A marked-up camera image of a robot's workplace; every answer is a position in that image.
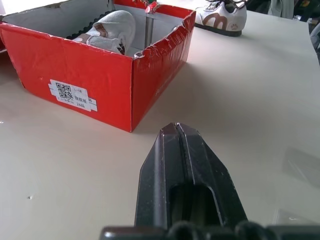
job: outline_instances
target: label sticker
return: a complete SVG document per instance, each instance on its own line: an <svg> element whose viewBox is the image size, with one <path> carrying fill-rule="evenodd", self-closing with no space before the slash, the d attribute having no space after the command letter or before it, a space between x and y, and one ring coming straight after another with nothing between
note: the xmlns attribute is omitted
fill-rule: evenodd
<svg viewBox="0 0 320 240"><path fill-rule="evenodd" d="M65 104L75 106L80 109L91 112L98 111L97 101L88 97L88 91L85 88L67 84L61 81L50 79L50 92L56 99Z"/></svg>

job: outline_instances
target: black shoe sole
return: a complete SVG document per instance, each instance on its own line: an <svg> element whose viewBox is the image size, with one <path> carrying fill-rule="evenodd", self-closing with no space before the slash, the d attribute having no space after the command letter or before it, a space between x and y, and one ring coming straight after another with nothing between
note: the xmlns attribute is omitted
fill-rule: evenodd
<svg viewBox="0 0 320 240"><path fill-rule="evenodd" d="M194 25L198 28L205 29L205 30L214 32L216 34L221 34L229 37L239 37L242 34L242 31L226 31L226 30L214 28L212 26L201 25L199 23L195 23Z"/></svg>

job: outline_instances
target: sneaker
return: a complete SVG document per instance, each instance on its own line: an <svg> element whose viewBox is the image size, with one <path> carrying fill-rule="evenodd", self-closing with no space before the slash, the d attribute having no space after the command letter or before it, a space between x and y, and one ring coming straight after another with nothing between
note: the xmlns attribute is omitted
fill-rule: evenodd
<svg viewBox="0 0 320 240"><path fill-rule="evenodd" d="M240 36L247 21L247 2L245 0L208 2L206 6L195 9L195 26L226 36Z"/></svg>
<svg viewBox="0 0 320 240"><path fill-rule="evenodd" d="M73 39L78 43L125 55L136 33L136 21L130 12L109 13L93 24L86 33Z"/></svg>

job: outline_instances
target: white table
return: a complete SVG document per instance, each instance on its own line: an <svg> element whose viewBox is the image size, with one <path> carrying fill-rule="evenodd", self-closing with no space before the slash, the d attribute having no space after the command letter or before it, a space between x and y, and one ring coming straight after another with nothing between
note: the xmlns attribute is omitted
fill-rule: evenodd
<svg viewBox="0 0 320 240"><path fill-rule="evenodd" d="M31 95L1 55L0 239L132 225L140 167L170 122L199 130L250 220L319 223L319 91L307 25L252 12L238 38L194 29L187 64L133 133Z"/></svg>

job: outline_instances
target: shoe box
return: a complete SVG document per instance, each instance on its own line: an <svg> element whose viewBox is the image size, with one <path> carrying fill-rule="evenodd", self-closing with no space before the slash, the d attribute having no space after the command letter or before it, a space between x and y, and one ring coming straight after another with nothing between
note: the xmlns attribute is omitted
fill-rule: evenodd
<svg viewBox="0 0 320 240"><path fill-rule="evenodd" d="M127 55L72 41L101 15L125 10ZM140 0L68 0L1 16L0 37L30 93L132 132L186 62L196 13Z"/></svg>

